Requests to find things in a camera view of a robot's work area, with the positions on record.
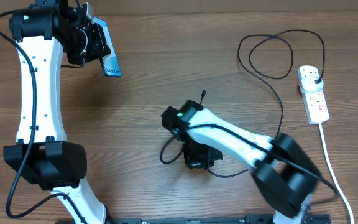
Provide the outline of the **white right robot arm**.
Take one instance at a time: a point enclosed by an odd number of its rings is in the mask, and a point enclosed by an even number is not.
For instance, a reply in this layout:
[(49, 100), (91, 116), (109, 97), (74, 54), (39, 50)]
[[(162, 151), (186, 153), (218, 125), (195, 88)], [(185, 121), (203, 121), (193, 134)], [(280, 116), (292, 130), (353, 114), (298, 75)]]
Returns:
[(181, 154), (190, 168), (208, 170), (223, 154), (251, 173), (265, 201), (275, 210), (272, 223), (301, 223), (320, 172), (289, 135), (277, 138), (230, 124), (201, 104), (188, 100), (179, 110), (169, 106), (162, 126), (183, 142)]

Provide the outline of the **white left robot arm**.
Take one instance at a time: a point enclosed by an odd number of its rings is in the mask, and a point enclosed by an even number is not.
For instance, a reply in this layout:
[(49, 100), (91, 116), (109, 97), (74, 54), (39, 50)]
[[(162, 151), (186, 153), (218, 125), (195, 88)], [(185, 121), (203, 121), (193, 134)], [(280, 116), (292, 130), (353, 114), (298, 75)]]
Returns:
[(15, 144), (3, 149), (5, 162), (18, 179), (59, 199), (73, 223), (112, 223), (86, 179), (84, 147), (67, 141), (60, 108), (64, 58), (70, 68), (99, 60), (111, 73), (116, 56), (106, 23), (88, 3), (36, 1), (9, 11), (9, 29), (21, 61), (21, 120)]

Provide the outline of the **Samsung Galaxy smartphone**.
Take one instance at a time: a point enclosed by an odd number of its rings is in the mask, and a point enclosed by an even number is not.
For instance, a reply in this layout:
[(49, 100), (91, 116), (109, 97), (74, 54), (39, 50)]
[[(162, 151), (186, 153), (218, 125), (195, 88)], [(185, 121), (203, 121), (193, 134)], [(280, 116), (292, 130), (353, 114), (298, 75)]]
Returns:
[(101, 26), (101, 28), (103, 30), (104, 37), (106, 39), (107, 46), (110, 48), (110, 51), (111, 51), (109, 54), (103, 56), (100, 59), (104, 74), (107, 77), (121, 77), (122, 76), (121, 69), (120, 69), (120, 66), (118, 63), (118, 59), (116, 57), (116, 53), (114, 51), (112, 38), (110, 36), (108, 25), (107, 25), (106, 21), (104, 21), (98, 17), (94, 17), (94, 19), (92, 20), (92, 23), (97, 23)]

